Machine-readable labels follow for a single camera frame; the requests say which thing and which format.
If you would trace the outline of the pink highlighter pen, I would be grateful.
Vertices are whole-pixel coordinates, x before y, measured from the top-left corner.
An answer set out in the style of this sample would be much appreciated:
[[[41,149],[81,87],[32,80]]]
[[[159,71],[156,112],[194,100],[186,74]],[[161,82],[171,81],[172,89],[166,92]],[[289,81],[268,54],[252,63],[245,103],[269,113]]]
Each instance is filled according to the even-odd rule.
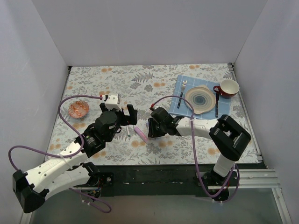
[[[134,131],[139,135],[139,137],[140,137],[146,144],[148,144],[149,139],[147,138],[147,136],[143,133],[143,131],[142,131],[139,127],[135,126],[135,127],[134,127]]]

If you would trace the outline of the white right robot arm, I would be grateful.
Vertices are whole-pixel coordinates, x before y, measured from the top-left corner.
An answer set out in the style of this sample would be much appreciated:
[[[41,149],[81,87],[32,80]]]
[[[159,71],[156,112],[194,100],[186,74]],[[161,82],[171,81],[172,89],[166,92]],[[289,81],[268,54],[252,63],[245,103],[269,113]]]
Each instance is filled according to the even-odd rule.
[[[220,151],[213,169],[207,174],[207,181],[223,185],[234,164],[240,159],[251,141],[251,135],[229,115],[218,119],[190,119],[184,116],[171,116],[164,108],[151,109],[149,138],[165,135],[194,136],[211,139]]]

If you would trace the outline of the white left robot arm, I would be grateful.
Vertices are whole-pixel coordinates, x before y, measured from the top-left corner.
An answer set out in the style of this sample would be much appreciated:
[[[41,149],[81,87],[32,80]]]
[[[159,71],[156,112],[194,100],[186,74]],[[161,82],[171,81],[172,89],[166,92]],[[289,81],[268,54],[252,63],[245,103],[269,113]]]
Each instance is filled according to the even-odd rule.
[[[102,187],[113,174],[101,174],[87,159],[105,148],[123,126],[137,124],[137,110],[127,105],[129,114],[122,108],[100,104],[101,115],[90,124],[57,157],[26,172],[13,173],[13,192],[24,213],[40,208],[47,199],[68,188],[79,185]]]

